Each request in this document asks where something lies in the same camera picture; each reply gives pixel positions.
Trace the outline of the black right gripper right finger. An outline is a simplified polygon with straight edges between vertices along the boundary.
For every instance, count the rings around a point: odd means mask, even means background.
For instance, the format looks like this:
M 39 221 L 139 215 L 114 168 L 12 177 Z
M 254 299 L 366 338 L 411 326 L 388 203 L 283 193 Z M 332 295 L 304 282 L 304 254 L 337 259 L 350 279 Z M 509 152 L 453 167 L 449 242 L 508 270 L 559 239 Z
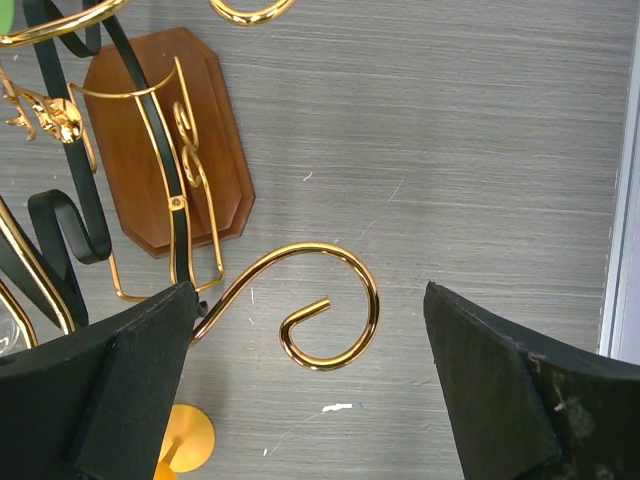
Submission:
M 434 282 L 423 315 L 465 478 L 638 478 L 638 366 Z

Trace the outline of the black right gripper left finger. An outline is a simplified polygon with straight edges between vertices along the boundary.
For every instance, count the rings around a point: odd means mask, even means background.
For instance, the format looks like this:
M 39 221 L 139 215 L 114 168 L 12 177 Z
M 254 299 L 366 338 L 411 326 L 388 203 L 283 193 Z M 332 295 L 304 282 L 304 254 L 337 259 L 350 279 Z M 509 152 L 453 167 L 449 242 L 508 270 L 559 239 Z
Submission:
M 2 358 L 2 478 L 152 478 L 196 313 L 184 282 Z

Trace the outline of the green plastic wine glass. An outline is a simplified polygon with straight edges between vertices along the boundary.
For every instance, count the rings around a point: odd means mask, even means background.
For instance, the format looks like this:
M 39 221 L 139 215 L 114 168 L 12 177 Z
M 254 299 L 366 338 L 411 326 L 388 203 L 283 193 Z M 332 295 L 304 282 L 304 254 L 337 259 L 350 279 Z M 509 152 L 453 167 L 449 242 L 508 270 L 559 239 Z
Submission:
M 6 35 L 11 31 L 14 20 L 14 1 L 0 0 L 0 34 Z

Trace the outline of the clear wine glass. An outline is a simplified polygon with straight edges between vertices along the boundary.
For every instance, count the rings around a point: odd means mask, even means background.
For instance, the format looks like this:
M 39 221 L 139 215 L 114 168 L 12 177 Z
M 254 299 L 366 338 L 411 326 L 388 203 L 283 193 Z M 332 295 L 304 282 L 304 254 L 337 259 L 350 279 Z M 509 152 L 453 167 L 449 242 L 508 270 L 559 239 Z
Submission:
M 10 354 L 16 346 L 21 334 L 19 318 L 15 308 L 4 296 L 1 297 L 0 317 L 0 354 Z

